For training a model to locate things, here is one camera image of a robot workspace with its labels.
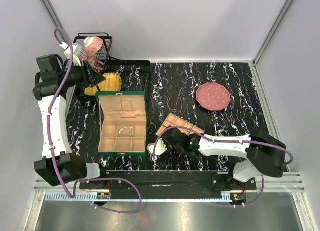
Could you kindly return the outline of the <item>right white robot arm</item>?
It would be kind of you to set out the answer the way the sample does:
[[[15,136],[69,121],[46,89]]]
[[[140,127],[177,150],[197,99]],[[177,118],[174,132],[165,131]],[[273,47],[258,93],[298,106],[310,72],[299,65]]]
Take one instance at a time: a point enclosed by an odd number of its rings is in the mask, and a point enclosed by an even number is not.
[[[162,136],[164,144],[188,156],[231,156],[244,159],[230,169],[228,186],[239,189],[250,179],[264,175],[283,176],[286,162],[286,145],[262,130],[234,137],[216,137],[207,134],[186,135],[176,127]]]

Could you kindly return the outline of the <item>small green jewelry tray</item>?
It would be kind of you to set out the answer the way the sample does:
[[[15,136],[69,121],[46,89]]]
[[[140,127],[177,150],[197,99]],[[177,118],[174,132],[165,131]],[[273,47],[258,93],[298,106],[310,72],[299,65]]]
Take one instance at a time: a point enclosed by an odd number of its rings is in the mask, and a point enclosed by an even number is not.
[[[160,128],[156,132],[156,136],[159,136],[166,128],[173,127],[173,126],[181,126],[185,128],[192,129],[193,131],[196,131],[200,134],[204,134],[205,131],[201,128],[195,126],[194,124],[174,115],[173,113],[170,113],[167,118],[163,121],[163,123],[160,125]]]

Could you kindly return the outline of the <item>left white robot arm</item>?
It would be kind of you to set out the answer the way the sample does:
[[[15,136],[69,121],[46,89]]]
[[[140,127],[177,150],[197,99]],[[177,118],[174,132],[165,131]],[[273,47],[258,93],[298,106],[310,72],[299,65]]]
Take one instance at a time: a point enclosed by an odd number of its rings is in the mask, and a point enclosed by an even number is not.
[[[39,72],[35,76],[33,95],[41,111],[43,150],[41,160],[34,162],[35,172],[52,187],[61,181],[70,183],[87,179],[97,189],[108,184],[108,177],[96,163],[87,163],[73,153],[68,140],[67,92],[71,87],[92,88],[106,78],[87,62],[76,66],[57,54],[36,59]]]

